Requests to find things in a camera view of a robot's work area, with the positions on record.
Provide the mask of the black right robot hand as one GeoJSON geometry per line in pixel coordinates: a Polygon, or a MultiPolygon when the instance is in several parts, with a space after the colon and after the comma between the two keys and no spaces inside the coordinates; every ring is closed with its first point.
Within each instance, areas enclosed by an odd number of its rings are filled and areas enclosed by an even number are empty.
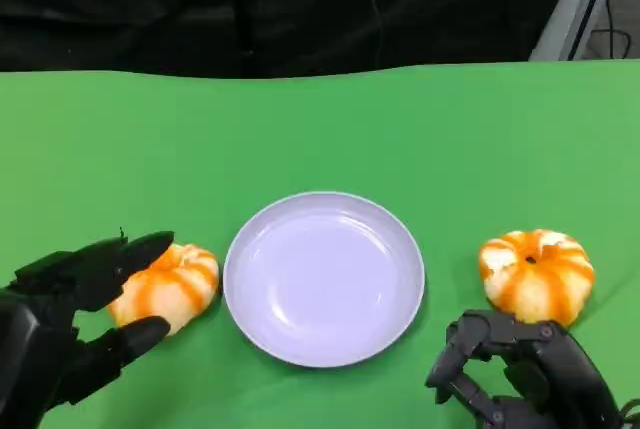
{"type": "Polygon", "coordinates": [[[467,310],[446,329],[446,345],[426,385],[435,401],[457,399],[479,428],[632,428],[631,404],[620,407],[590,357],[559,323],[518,321],[491,310],[467,310]],[[505,363],[514,396],[491,396],[465,373],[468,361],[505,363]]]}

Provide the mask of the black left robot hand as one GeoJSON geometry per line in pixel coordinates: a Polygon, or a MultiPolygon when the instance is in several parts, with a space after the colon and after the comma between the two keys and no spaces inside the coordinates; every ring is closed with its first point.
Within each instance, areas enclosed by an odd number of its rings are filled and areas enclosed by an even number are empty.
{"type": "Polygon", "coordinates": [[[53,252],[16,271],[1,290],[2,427],[38,427],[47,411],[110,384],[168,335],[168,321],[145,316],[83,341],[74,316],[108,306],[173,240],[171,231],[135,240],[119,235],[53,252]]]}

